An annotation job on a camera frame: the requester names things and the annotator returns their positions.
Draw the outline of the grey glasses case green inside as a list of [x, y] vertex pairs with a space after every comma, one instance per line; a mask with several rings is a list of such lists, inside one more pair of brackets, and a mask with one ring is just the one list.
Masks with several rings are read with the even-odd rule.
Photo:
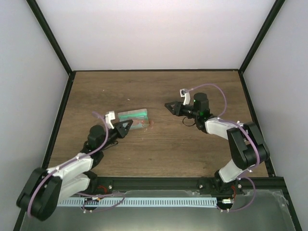
[[137, 109], [137, 110], [120, 112], [117, 115], [119, 121], [121, 122], [130, 119], [133, 121], [130, 129], [147, 128], [150, 125], [147, 109]]

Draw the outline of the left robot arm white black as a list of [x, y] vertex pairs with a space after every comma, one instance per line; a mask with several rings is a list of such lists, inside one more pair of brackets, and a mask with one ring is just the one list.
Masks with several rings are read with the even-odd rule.
[[104, 157], [108, 146], [124, 138], [132, 126], [131, 119], [117, 122], [110, 128], [95, 125], [90, 128], [82, 150], [72, 159], [56, 166], [34, 169], [20, 192], [16, 205], [28, 216], [45, 221], [57, 205], [72, 195], [98, 199], [97, 175], [91, 170]]

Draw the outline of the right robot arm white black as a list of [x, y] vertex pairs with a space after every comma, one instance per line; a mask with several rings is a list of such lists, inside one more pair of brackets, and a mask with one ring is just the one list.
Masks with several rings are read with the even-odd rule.
[[205, 93], [196, 93], [190, 105], [190, 94], [180, 91], [183, 102], [165, 103], [165, 108], [175, 116], [193, 119], [196, 127], [211, 135], [224, 138], [229, 143], [231, 160], [216, 171], [212, 181], [214, 189], [220, 194], [226, 193], [245, 172], [267, 161], [270, 151], [254, 122], [241, 123], [221, 119], [210, 112], [209, 100]]

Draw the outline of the pink transparent sunglasses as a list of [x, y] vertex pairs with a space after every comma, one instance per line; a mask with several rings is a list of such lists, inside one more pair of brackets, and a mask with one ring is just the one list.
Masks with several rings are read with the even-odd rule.
[[153, 125], [154, 125], [154, 122], [152, 120], [142, 119], [142, 118], [134, 118], [131, 128], [133, 128], [133, 129], [147, 128], [147, 127], [152, 127]]

